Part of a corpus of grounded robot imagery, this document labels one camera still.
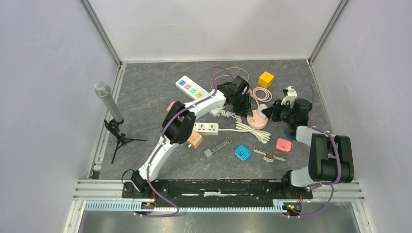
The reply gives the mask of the pink cube plug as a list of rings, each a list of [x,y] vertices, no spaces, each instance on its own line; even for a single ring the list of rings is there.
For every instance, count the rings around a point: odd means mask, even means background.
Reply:
[[[172,102],[170,103],[170,105],[167,107],[166,111],[169,112],[169,111],[171,110],[172,106],[173,106],[175,103],[176,103],[176,101],[172,101]]]

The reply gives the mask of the beige toothed ruler piece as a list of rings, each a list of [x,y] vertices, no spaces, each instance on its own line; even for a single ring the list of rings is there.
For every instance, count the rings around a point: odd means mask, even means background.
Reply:
[[[258,149],[258,148],[254,148],[253,149],[254,152],[262,154],[263,155],[263,160],[266,162],[273,162],[274,160],[279,160],[282,162],[285,162],[287,160],[287,158],[285,156],[273,153],[273,152],[269,152],[269,151],[265,151],[262,149]]]

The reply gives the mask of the blue plug adapter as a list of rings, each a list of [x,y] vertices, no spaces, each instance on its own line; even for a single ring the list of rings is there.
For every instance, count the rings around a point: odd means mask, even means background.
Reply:
[[[239,145],[234,150],[234,155],[241,161],[246,161],[251,156],[251,152],[244,145]]]

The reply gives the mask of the small white power strip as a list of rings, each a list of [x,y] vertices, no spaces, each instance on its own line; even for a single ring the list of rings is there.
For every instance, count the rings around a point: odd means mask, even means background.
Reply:
[[[218,123],[195,122],[193,130],[201,135],[218,135],[219,124]]]

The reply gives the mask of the dark blue cube socket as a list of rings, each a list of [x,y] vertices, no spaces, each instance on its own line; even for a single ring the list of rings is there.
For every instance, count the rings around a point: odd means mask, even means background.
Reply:
[[[288,128],[285,128],[283,133],[289,141],[294,141],[294,138],[289,134]]]

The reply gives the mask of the pink round socket base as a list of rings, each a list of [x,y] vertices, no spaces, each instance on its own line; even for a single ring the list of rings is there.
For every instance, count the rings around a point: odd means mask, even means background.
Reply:
[[[263,118],[258,110],[253,110],[252,111],[252,116],[247,116],[246,117],[247,120],[247,124],[250,127],[253,127],[257,130],[262,130],[264,129],[267,124],[268,124],[268,119],[267,118]]]

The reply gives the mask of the white plug adapter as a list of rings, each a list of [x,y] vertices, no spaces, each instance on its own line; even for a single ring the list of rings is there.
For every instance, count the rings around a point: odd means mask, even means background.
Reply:
[[[259,113],[259,115],[265,119],[267,118],[266,115],[263,113],[263,110],[267,109],[268,106],[266,104],[260,104],[257,108],[257,112]]]

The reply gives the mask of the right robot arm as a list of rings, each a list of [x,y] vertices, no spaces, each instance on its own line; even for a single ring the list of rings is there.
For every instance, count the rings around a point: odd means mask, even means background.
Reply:
[[[311,126],[311,110],[311,102],[297,98],[293,105],[276,100],[271,107],[262,111],[273,122],[286,123],[289,136],[309,146],[308,165],[287,172],[289,180],[280,186],[282,195],[287,198],[295,197],[301,187],[312,190],[323,185],[350,183],[354,178],[350,138]]]

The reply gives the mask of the silver microphone on stand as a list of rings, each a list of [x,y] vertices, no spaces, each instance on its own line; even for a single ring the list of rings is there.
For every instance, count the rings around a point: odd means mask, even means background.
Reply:
[[[116,147],[114,149],[114,154],[111,160],[111,164],[114,163],[117,151],[124,145],[133,142],[133,141],[143,141],[146,142],[146,139],[135,139],[127,138],[126,134],[120,132],[119,125],[124,123],[124,118],[120,113],[120,110],[112,96],[111,88],[105,82],[100,81],[94,85],[94,90],[96,95],[103,101],[107,107],[109,113],[112,115],[112,119],[107,121],[104,120],[105,128],[115,136],[116,138]]]

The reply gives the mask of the pink and blue block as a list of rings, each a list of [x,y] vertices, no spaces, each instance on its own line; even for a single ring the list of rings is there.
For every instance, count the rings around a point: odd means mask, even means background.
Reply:
[[[276,141],[275,148],[283,152],[289,152],[292,148],[292,142],[287,139],[279,138]]]

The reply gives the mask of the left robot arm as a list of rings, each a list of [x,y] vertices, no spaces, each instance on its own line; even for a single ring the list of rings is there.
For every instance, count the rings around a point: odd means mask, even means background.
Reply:
[[[141,198],[151,195],[153,185],[150,182],[157,179],[171,153],[190,138],[197,118],[226,105],[232,105],[238,114],[250,115],[249,88],[250,85],[245,79],[236,76],[233,81],[215,86],[210,93],[203,94],[197,100],[186,103],[176,101],[162,123],[161,136],[156,147],[144,165],[132,175],[131,183],[135,193]]]

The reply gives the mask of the beige dragon plug adapter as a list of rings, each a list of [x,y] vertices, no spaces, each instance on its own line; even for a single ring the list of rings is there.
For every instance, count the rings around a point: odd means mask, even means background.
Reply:
[[[196,149],[202,143],[203,137],[197,131],[192,131],[187,144],[189,148]]]

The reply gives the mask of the aluminium front rail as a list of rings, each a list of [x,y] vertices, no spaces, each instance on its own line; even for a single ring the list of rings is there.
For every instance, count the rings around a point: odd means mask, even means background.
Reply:
[[[299,198],[258,197],[256,194],[241,196],[207,191],[201,194],[183,194],[169,204],[160,197],[142,198],[133,195],[117,180],[80,180],[74,201],[85,201],[85,209],[94,211],[133,212],[222,212],[222,213],[285,213],[286,207]]]

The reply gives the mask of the yellow cube plug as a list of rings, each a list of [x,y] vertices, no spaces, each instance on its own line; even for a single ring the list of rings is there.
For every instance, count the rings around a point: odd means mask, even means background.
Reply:
[[[275,76],[273,74],[265,71],[259,76],[257,83],[259,86],[265,89],[268,89],[272,85],[274,79],[275,79]]]

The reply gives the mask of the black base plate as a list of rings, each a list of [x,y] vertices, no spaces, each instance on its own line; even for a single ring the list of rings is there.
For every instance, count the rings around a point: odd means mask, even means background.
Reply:
[[[310,200],[313,194],[279,179],[165,180],[146,185],[140,193],[131,182],[123,186],[122,198],[153,198],[156,207],[270,207],[273,200]]]

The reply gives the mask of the long white power strip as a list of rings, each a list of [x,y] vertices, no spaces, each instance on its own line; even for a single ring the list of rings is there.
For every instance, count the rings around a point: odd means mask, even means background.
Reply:
[[[206,95],[211,94],[213,91],[206,91],[195,81],[188,76],[181,77],[175,82],[175,86],[187,96],[189,96],[194,102],[198,102],[199,99],[204,98]]]

